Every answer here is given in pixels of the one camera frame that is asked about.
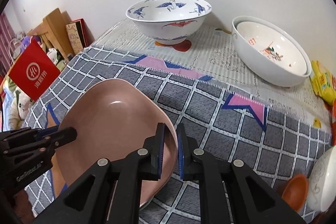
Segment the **gray checkered tablecloth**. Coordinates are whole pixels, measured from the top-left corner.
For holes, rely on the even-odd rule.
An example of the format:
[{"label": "gray checkered tablecloth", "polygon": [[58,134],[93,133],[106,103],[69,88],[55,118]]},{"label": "gray checkered tablecloth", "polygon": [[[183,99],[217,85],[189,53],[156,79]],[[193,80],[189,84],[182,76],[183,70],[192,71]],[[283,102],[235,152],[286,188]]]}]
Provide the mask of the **gray checkered tablecloth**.
[{"label": "gray checkered tablecloth", "polygon": [[[133,52],[105,47],[88,47],[78,54],[58,79],[31,108],[26,126],[42,128],[46,108],[51,104],[61,121],[76,100],[94,84],[110,78],[127,80],[152,99],[176,125],[184,123],[186,133],[200,148],[216,157],[242,159],[273,188],[293,175],[307,176],[314,162],[328,148],[330,134],[267,107],[263,131],[246,109],[223,109],[228,95],[249,93],[229,84],[212,85],[164,71],[124,63],[139,58]],[[140,211],[143,224],[199,223],[199,187],[182,182],[177,169],[153,201]],[[26,187],[33,210],[39,214],[53,201],[50,172]],[[300,215],[310,222],[315,212],[304,206]]]}]

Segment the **white bowl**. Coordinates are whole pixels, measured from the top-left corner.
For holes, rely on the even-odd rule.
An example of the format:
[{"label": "white bowl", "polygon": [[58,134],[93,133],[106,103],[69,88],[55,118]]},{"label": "white bowl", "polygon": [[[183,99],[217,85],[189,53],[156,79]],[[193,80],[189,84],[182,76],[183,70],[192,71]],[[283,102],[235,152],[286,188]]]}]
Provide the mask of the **white bowl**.
[{"label": "white bowl", "polygon": [[336,196],[336,148],[325,152],[315,163],[309,177],[308,206],[326,211]]},{"label": "white bowl", "polygon": [[[279,59],[281,55],[283,55],[283,56],[287,55],[287,51],[290,51],[291,49],[293,49],[292,47],[291,48],[287,48],[287,47],[284,48],[284,51],[281,52],[281,54],[278,53],[279,56],[277,56],[275,53],[273,53],[275,55],[274,58],[271,57],[271,56],[265,56],[267,54],[267,51],[265,53],[261,53],[263,50],[261,50],[261,52],[260,52],[259,48],[256,48],[256,47],[254,47],[254,45],[252,45],[252,43],[254,43],[256,38],[254,38],[254,41],[252,40],[251,42],[249,42],[249,40],[251,40],[251,39],[246,40],[242,36],[242,34],[240,32],[238,32],[238,30],[237,30],[238,24],[241,23],[241,22],[244,22],[244,21],[255,22],[255,23],[257,23],[257,25],[259,27],[260,27],[260,24],[262,24],[265,27],[269,27],[269,28],[275,30],[276,32],[278,32],[280,40],[282,40],[281,37],[283,37],[285,39],[285,41],[287,41],[287,43],[289,42],[289,43],[293,44],[293,46],[300,52],[300,54],[302,55],[302,57],[305,61],[306,70],[303,69],[304,64],[301,63],[302,60],[300,59],[300,55],[298,55],[298,56],[294,55],[295,57],[298,58],[298,60],[301,60],[300,61],[300,66],[297,67],[297,70],[292,70],[292,68],[294,68],[296,66],[296,63],[294,64],[294,62],[296,62],[295,58],[291,59],[291,61],[290,61],[290,62],[293,62],[293,64],[289,63],[289,64],[291,64],[292,67],[290,67],[289,64],[287,64],[288,68],[285,69],[285,68],[283,68],[282,66],[279,65],[280,62],[278,62],[277,59]],[[250,17],[250,16],[235,17],[232,20],[231,39],[232,39],[233,44],[235,45],[235,50],[237,51],[237,53],[238,53],[239,57],[242,59],[242,61],[254,73],[259,75],[261,78],[265,79],[266,81],[270,82],[271,84],[278,85],[278,86],[284,86],[284,87],[291,87],[291,86],[295,86],[295,85],[298,85],[298,84],[302,83],[311,74],[310,60],[309,60],[307,54],[305,53],[305,51],[303,50],[303,48],[298,44],[298,42],[296,42],[295,39],[293,39],[293,37],[291,37],[285,31],[283,31],[279,27],[277,27],[277,26],[275,26],[275,25],[273,25],[273,24],[271,24],[271,23],[269,23],[265,20],[255,18],[255,17]]]},{"label": "white bowl", "polygon": [[306,61],[297,47],[276,30],[260,23],[243,21],[237,30],[262,55],[296,75],[307,72]]},{"label": "white bowl", "polygon": [[205,0],[142,0],[128,8],[126,16],[146,36],[174,45],[196,32],[209,13]]}]

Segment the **orange oval dish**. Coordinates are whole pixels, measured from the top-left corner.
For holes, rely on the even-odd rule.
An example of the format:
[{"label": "orange oval dish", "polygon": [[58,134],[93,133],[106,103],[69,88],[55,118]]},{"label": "orange oval dish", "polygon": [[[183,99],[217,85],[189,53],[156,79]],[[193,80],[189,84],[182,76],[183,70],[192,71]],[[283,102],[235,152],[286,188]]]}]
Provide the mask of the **orange oval dish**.
[{"label": "orange oval dish", "polygon": [[177,160],[177,136],[168,116],[147,96],[122,79],[108,79],[90,88],[65,115],[59,129],[74,127],[77,139],[56,150],[61,173],[71,185],[100,158],[123,159],[142,148],[155,135],[158,122],[171,134],[165,136],[162,175],[143,181],[140,206],[169,180]]},{"label": "orange oval dish", "polygon": [[308,180],[305,175],[297,174],[285,185],[281,198],[297,213],[305,204],[308,193]]}]

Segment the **red bat pattern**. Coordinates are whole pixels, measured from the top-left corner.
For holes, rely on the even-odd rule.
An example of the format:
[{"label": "red bat pattern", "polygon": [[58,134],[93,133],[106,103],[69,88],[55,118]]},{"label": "red bat pattern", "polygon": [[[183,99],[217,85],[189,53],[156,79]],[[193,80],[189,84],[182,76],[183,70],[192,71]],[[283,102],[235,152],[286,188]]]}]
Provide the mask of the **red bat pattern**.
[{"label": "red bat pattern", "polygon": [[194,21],[197,22],[197,20],[182,21],[182,22],[179,22],[179,23],[177,23],[177,22],[173,22],[173,23],[169,23],[169,24],[167,24],[167,25],[164,25],[163,27],[168,26],[168,25],[171,25],[171,26],[177,26],[177,27],[183,27],[183,26],[186,26],[186,25],[188,25],[189,23],[194,22]]}]

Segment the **white circle logo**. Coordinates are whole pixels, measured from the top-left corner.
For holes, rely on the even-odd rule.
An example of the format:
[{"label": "white circle logo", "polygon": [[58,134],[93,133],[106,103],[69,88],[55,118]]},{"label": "white circle logo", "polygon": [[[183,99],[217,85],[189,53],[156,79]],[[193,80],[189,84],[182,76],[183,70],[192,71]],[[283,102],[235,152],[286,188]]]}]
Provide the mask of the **white circle logo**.
[{"label": "white circle logo", "polygon": [[26,75],[29,80],[36,80],[40,76],[40,66],[38,65],[38,63],[30,63],[27,67]]}]

